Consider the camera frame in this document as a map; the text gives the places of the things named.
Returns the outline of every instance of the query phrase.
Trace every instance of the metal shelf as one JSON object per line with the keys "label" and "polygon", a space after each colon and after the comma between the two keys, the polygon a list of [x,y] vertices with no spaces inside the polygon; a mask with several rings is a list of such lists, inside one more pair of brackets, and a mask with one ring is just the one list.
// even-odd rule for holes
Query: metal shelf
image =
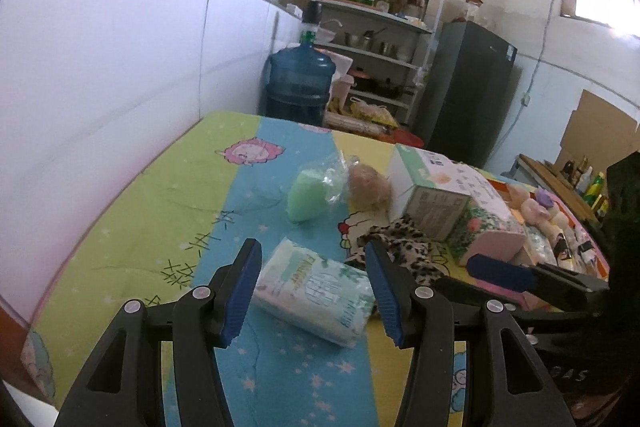
{"label": "metal shelf", "polygon": [[350,48],[348,46],[343,46],[342,44],[334,44],[333,42],[327,42],[325,44],[322,44],[322,42],[314,42],[314,46],[320,46],[321,48],[331,48],[332,50],[340,50],[344,52],[351,52],[357,55],[364,55],[365,57],[379,58],[380,60],[391,62],[392,64],[397,64],[398,66],[403,66],[405,68],[409,68],[410,70],[418,69],[418,66],[403,62],[402,60],[396,60],[395,58],[385,57],[385,55],[379,55],[377,53],[368,52],[365,50],[359,50],[358,48]]}
{"label": "metal shelf", "polygon": [[398,26],[402,26],[402,28],[406,28],[417,33],[431,34],[431,30],[428,28],[411,24],[409,21],[405,19],[401,19],[400,17],[396,17],[395,15],[384,13],[367,6],[361,6],[359,4],[342,2],[338,0],[318,0],[318,1],[322,3],[323,7],[329,6],[337,10],[361,13],[364,15],[369,15],[374,19],[382,20],[383,22],[391,22]]}
{"label": "metal shelf", "polygon": [[404,102],[398,102],[398,100],[393,100],[392,98],[385,98],[384,96],[379,96],[373,94],[372,92],[359,91],[357,89],[350,89],[349,96],[352,94],[356,94],[357,96],[361,96],[363,98],[370,98],[371,100],[378,100],[379,102],[390,103],[391,105],[397,105],[398,107],[402,107],[403,109],[409,109],[409,104]]}

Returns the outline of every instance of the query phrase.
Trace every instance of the refrigerator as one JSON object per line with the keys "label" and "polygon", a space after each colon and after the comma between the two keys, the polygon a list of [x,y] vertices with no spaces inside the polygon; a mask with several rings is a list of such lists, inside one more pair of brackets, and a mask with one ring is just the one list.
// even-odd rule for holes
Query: refrigerator
{"label": "refrigerator", "polygon": [[482,167],[502,126],[517,49],[473,22],[444,26],[412,132],[425,149]]}

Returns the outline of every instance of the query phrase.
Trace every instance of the silver screw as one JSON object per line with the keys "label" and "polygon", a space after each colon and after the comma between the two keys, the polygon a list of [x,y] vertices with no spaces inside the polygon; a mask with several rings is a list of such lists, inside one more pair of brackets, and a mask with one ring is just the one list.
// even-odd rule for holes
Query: silver screw
{"label": "silver screw", "polygon": [[486,308],[493,313],[500,313],[504,309],[504,306],[500,301],[491,299],[490,301],[487,301]]}
{"label": "silver screw", "polygon": [[211,295],[211,290],[208,286],[198,286],[191,293],[196,299],[206,299]]}
{"label": "silver screw", "polygon": [[140,310],[140,301],[129,301],[124,305],[124,311],[135,313]]}
{"label": "silver screw", "polygon": [[433,290],[428,286],[418,286],[415,289],[415,296],[420,299],[431,299],[431,297],[433,297]]}

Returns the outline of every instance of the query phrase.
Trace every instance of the white tissue package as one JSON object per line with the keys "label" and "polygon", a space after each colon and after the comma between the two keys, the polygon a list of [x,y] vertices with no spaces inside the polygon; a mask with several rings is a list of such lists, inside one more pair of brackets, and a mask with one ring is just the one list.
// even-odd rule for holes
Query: white tissue package
{"label": "white tissue package", "polygon": [[262,268],[254,298],[277,318],[344,347],[355,346],[374,304],[366,272],[287,238]]}

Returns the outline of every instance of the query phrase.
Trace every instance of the green sponge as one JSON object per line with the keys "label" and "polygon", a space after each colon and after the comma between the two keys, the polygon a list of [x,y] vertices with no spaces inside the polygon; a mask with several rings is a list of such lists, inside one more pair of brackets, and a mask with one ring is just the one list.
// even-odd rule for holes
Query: green sponge
{"label": "green sponge", "polygon": [[294,223],[318,217],[327,211],[327,186],[324,172],[317,169],[300,171],[287,198],[287,216]]}

